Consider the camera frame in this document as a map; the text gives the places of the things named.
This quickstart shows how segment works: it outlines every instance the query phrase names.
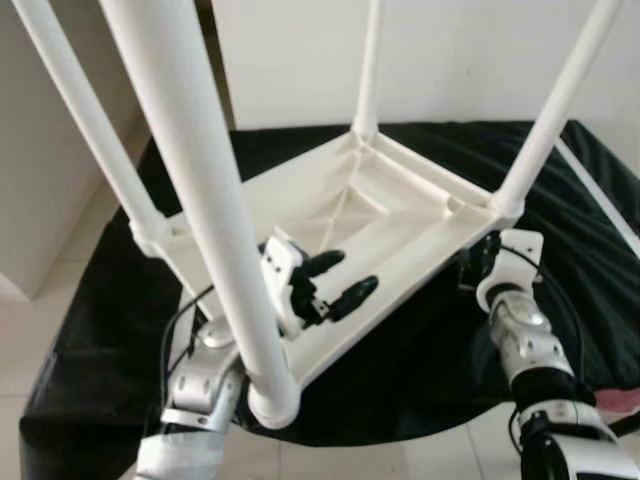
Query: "white wall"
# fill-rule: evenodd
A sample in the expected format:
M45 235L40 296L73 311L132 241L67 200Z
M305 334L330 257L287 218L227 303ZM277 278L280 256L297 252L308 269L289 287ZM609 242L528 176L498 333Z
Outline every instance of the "white wall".
M213 3L238 128L350 121L366 0ZM386 5L380 113L397 122L533 118L593 1ZM634 164L640 2L627 0L621 13L571 115Z
M98 2L53 6L121 137L138 106ZM100 173L11 2L0 2L0 295L32 297Z

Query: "white plastic frame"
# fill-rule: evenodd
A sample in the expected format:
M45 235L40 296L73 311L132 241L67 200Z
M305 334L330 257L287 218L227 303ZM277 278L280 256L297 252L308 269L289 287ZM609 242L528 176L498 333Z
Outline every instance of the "white plastic frame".
M163 258L192 294L214 281L217 295L201 306L210 318L226 316L252 380L250 406L265 426L279 428L295 418L301 388L460 248L515 223L620 0L596 3L494 194L377 131L381 0L370 2L352 131L244 185L193 2L101 0L184 207L184 214L170 219L158 213L131 167L48 1L13 3L129 216L141 249ZM285 186L287 198L273 200ZM281 223L289 234L292 229L307 235L310 244L319 240L313 248L337 245L347 251L340 268L319 279L323 296L363 272L380 278L378 290L356 312L337 324L313 327L292 342L278 338L255 249L257 237L263 239Z

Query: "white tube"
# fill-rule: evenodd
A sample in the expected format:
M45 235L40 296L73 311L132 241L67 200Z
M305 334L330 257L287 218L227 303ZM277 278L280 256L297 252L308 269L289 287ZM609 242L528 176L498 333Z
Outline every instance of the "white tube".
M141 247L168 232L102 109L47 0L13 0L22 23L105 177L127 213ZM144 249L148 255L155 254Z
M251 378L251 410L266 427L284 427L300 389L260 272L194 2L101 4Z
M599 0L580 33L515 162L492 198L502 215L522 212L523 202L567 122L569 103L613 23L620 0Z
M609 200L607 194L602 191L600 185L593 179L587 169L584 168L584 165L580 163L580 160L574 155L569 146L559 138L556 142L556 148L565 162L571 167L573 173L576 174L582 184L587 188L591 197L593 197L604 214L609 218L622 239L636 257L638 257L638 260L640 260L640 238L638 235L635 234L624 217L620 215L620 212L611 200Z
M370 139L378 131L376 109L381 7L382 0L370 0L358 105L351 126L351 129L365 140Z

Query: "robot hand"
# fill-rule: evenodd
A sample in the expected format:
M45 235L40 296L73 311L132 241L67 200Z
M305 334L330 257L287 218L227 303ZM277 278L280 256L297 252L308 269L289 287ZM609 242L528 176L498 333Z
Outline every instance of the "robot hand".
M373 293L378 278L370 275L346 288L331 303L316 297L317 287L312 279L326 273L344 258L345 254L340 250L309 257L281 232L269 238L261 259L262 274L285 336L295 338L303 329L325 320L337 322Z
M640 479L533 298L542 236L504 230L476 291L519 412L525 480Z

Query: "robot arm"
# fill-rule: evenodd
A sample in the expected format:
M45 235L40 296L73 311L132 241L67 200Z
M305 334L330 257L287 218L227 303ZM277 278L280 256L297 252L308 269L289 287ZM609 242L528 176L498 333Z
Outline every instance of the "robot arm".
M542 236L505 230L500 241L476 293L480 306L490 308L491 340L519 413L522 478L640 479L533 298Z
M378 285L375 276L346 288L332 302L316 296L312 278L344 259L329 250L309 257L283 232L260 247L261 269L283 336L338 322L357 309ZM161 431L144 438L138 450L136 480L204 480L222 463L224 438L246 376L223 317L207 322L193 351L178 365L161 414Z

